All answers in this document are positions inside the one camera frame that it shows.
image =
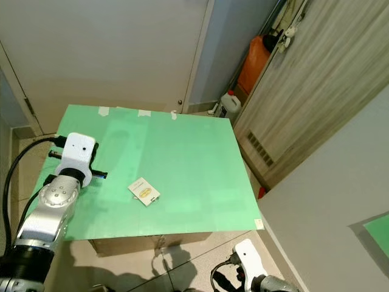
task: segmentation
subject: green board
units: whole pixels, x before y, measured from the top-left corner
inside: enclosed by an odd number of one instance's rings
[[[379,247],[389,257],[389,215],[382,216],[363,225]]]
[[[138,112],[67,108],[58,134],[94,137],[100,146],[92,168],[108,177],[82,188],[66,239],[256,229],[261,215],[229,120]],[[34,192],[58,164],[46,159]],[[161,194],[148,207],[127,189],[140,177]]]

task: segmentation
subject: wooden cabinet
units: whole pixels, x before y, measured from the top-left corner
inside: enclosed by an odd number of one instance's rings
[[[263,184],[276,185],[389,84],[387,19],[385,0],[311,2],[234,127]]]

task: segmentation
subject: white door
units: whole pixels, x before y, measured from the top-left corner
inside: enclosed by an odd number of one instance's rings
[[[70,103],[181,112],[207,3],[0,0],[0,40],[45,133]]]

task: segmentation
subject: door hinge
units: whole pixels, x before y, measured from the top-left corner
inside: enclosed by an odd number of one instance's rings
[[[26,97],[26,98],[24,99],[24,101],[26,102],[27,107],[29,108],[31,114],[35,117],[35,112],[34,112],[34,110],[33,110],[33,108],[32,108],[32,105],[31,105],[29,99]]]

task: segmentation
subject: tile floor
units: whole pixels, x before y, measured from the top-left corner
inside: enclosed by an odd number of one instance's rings
[[[20,140],[19,148],[32,141]],[[19,214],[32,193],[49,147],[48,143],[35,147],[20,162]],[[260,185],[246,169],[257,194]],[[212,291],[211,269],[225,261],[233,246],[245,238],[251,239],[257,248],[267,272],[282,277],[257,231],[214,232],[202,242],[163,248],[157,257],[154,250],[98,257],[88,241],[64,242],[54,258],[45,291],[87,291],[99,283],[109,285],[117,292],[171,292],[190,287]],[[238,287],[235,266],[225,266],[220,271]]]

